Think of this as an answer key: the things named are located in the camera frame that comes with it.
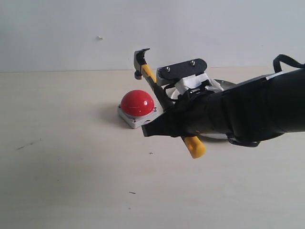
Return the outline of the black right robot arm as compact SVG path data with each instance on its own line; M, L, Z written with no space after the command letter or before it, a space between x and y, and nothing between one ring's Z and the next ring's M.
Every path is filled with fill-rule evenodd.
M222 92L182 97L152 122L144 136L223 134L231 144L255 147L305 129L305 71L262 75Z

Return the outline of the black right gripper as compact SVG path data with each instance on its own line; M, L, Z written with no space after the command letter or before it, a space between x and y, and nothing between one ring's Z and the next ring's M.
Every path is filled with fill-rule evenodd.
M179 95L173 107L141 126L143 135L187 137L195 135L233 135L226 92Z

